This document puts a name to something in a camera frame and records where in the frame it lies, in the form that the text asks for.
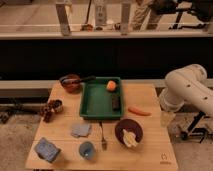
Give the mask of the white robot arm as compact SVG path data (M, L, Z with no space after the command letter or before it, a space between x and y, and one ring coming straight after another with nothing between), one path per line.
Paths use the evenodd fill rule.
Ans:
M165 76L165 88L159 95L159 103L164 111L177 112L185 102L213 117L213 90L206 87L206 69L199 64L191 64L170 71Z

